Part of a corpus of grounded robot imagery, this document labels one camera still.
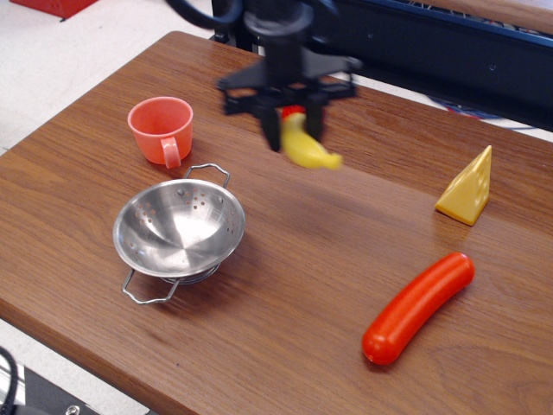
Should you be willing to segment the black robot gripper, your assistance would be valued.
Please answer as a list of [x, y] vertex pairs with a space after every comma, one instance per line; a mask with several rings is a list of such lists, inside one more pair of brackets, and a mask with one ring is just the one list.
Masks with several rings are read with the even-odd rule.
[[278, 108], [305, 106], [305, 130], [320, 142], [324, 131], [324, 105], [330, 99], [355, 94], [351, 81], [327, 84], [334, 73], [351, 75], [360, 60], [319, 50], [339, 21], [336, 8], [232, 8], [225, 19], [235, 18], [264, 49], [250, 67], [227, 75], [217, 87], [224, 94], [227, 115], [250, 113], [258, 117], [270, 149], [281, 149]]

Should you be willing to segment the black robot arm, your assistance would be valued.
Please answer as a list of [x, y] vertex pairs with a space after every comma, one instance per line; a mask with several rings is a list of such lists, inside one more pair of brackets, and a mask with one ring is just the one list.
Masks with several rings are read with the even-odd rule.
[[307, 113], [307, 129], [319, 140], [324, 108], [333, 99], [356, 94], [353, 72], [362, 63], [348, 56], [318, 54], [310, 42], [324, 43], [327, 36], [314, 29], [321, 10], [334, 24], [337, 9], [331, 1], [254, 1], [245, 9], [243, 22], [264, 48], [264, 57], [250, 67], [218, 81], [227, 115], [250, 113], [258, 119], [268, 145], [281, 149], [278, 110], [300, 105]]

